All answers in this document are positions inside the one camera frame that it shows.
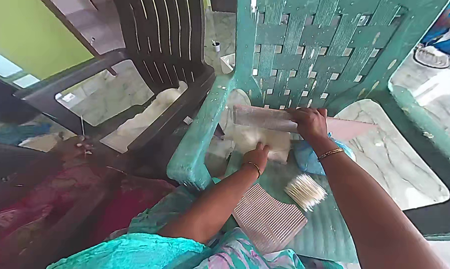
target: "bracelet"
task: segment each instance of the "bracelet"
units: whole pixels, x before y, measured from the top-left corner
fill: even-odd
[[[253,165],[253,166],[257,169],[257,171],[258,171],[258,177],[260,177],[260,176],[261,176],[261,171],[260,171],[260,168],[258,168],[258,165],[254,164],[254,163],[252,163],[252,162],[246,162],[246,163],[244,163],[244,164],[247,164],[247,163]]]
[[[318,157],[318,161],[321,161],[323,158],[325,158],[325,157],[327,157],[327,156],[330,156],[330,155],[332,155],[332,154],[335,154],[335,153],[338,153],[338,152],[342,152],[342,151],[345,151],[344,149],[342,149],[342,148],[336,148],[336,149],[333,149],[333,150],[330,150],[330,151],[328,151],[328,152],[326,152],[326,153],[324,153],[324,154],[322,154],[321,156],[319,156]]]

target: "bundle of cotton swabs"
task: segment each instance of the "bundle of cotton swabs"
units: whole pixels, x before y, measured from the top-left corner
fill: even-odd
[[[305,211],[313,211],[313,206],[319,204],[327,195],[326,191],[307,174],[295,177],[285,187],[285,192]]]

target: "woman's left hand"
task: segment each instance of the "woman's left hand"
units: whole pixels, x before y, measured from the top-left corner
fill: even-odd
[[[258,142],[256,149],[245,153],[245,155],[243,156],[243,164],[251,162],[258,166],[258,168],[260,169],[260,173],[263,173],[265,167],[267,166],[269,151],[269,145],[263,145],[263,143]]]

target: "teal plastic chair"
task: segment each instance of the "teal plastic chair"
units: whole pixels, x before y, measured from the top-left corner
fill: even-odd
[[[331,116],[355,101],[372,99],[450,190],[450,138],[407,89],[389,83],[447,3],[257,0],[254,5],[238,0],[235,71],[217,76],[168,164],[168,176],[192,190],[213,183],[204,165],[205,152],[227,95],[242,89],[253,106],[326,107]],[[240,155],[232,155],[227,174],[239,168],[240,160]],[[293,203],[280,184],[297,173],[289,159],[287,166],[269,165],[258,182],[270,195]],[[325,177],[315,180],[330,193]],[[405,213],[429,239],[450,239],[450,200]],[[289,247],[301,255],[357,262],[332,194],[305,215],[308,223]]]

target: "teal dress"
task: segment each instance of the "teal dress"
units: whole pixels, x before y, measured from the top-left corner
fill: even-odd
[[[185,211],[194,197],[178,187],[157,205],[132,219],[128,233],[83,250],[48,269],[341,269],[334,262],[298,257],[291,249],[262,254],[240,228],[206,246],[186,238],[157,235],[169,219]]]

